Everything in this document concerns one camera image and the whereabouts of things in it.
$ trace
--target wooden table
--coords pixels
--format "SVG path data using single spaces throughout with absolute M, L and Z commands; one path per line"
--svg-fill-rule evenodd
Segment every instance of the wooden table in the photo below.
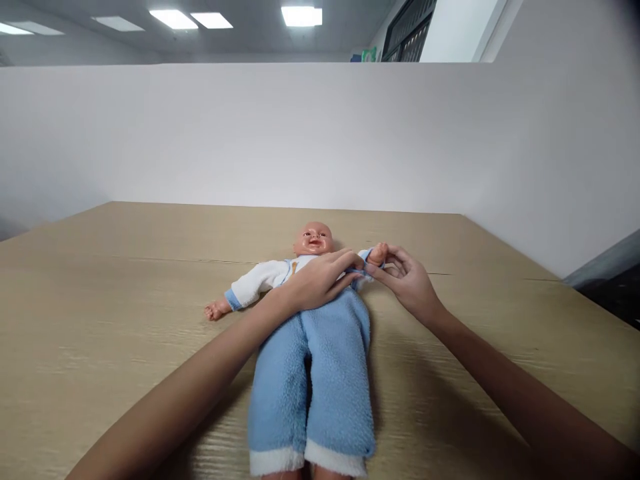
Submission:
M 0 243 L 0 478 L 63 477 L 152 386 L 242 313 L 202 310 L 257 262 L 326 222 L 354 249 L 424 262 L 470 328 L 637 447 L 640 332 L 460 215 L 108 203 Z M 380 285 L 370 363 L 372 480 L 543 476 L 499 410 Z M 156 477 L 248 478 L 254 363 Z

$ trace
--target baby doll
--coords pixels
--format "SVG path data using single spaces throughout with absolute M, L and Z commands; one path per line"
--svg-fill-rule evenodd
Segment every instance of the baby doll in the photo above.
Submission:
M 293 244 L 296 260 L 268 261 L 231 284 L 210 303 L 210 320 L 244 308 L 261 292 L 282 285 L 318 255 L 333 252 L 328 226 L 306 224 Z M 368 263 L 382 266 L 387 244 L 362 250 Z M 251 474 L 294 471 L 305 459 L 342 475 L 365 476 L 373 454 L 373 416 L 367 376 L 369 314 L 356 293 L 362 278 L 336 299 L 302 311 L 264 342 L 258 355 L 249 406 Z M 307 372 L 311 358 L 313 393 L 307 416 Z

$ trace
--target light blue pants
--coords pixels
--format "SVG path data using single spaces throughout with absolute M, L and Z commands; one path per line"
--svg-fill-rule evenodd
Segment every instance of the light blue pants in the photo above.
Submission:
M 263 344 L 249 407 L 251 474 L 296 470 L 305 459 L 366 475 L 375 449 L 367 377 L 369 314 L 347 288 L 332 302 L 287 320 Z M 307 416 L 307 372 L 313 394 Z

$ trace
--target fluorescent light panel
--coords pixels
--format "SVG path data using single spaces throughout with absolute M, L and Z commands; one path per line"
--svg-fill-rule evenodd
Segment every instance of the fluorescent light panel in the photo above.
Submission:
M 205 12 L 205 13 L 192 13 L 191 16 L 202 23 L 208 29 L 219 28 L 233 28 L 226 18 L 221 13 Z
M 12 25 L 0 23 L 0 33 L 8 33 L 9 35 L 33 35 L 33 32 L 22 30 Z
M 122 17 L 92 17 L 96 22 L 102 23 L 104 26 L 118 31 L 144 31 L 144 28 L 138 27 L 130 21 L 124 20 Z
M 198 25 L 180 10 L 149 10 L 149 13 L 174 30 L 194 30 L 198 28 Z
M 32 33 L 39 33 L 40 35 L 64 35 L 64 33 L 45 27 L 36 22 L 24 21 L 24 22 L 10 22 L 14 27 L 18 27 L 23 30 L 30 31 Z
M 282 7 L 282 16 L 288 27 L 322 25 L 322 9 L 314 7 Z

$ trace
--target doll head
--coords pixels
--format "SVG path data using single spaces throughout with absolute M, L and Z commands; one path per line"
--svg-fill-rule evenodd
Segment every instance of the doll head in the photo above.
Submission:
M 333 252 L 333 236 L 330 228 L 324 223 L 309 222 L 296 236 L 293 252 L 296 257 Z

